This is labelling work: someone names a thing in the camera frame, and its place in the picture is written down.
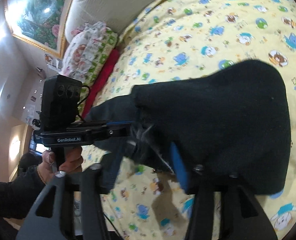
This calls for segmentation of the person left forearm black sleeve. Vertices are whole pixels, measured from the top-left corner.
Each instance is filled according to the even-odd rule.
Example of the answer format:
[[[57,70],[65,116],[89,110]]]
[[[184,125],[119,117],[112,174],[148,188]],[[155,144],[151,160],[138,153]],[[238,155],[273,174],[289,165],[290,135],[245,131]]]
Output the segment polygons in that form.
[[[12,182],[0,182],[0,239],[15,239],[18,231],[6,219],[27,216],[45,183],[31,166]]]

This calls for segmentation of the person left hand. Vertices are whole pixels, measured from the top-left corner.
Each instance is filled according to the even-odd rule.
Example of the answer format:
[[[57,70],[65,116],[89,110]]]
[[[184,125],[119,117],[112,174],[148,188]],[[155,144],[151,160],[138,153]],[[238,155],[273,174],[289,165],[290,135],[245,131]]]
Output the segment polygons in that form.
[[[45,184],[50,182],[55,174],[54,168],[57,168],[57,171],[66,173],[81,172],[81,165],[83,163],[81,153],[81,146],[72,148],[66,154],[66,161],[57,168],[58,161],[55,159],[55,153],[50,150],[44,151],[42,154],[42,162],[37,167],[37,173],[41,181]]]

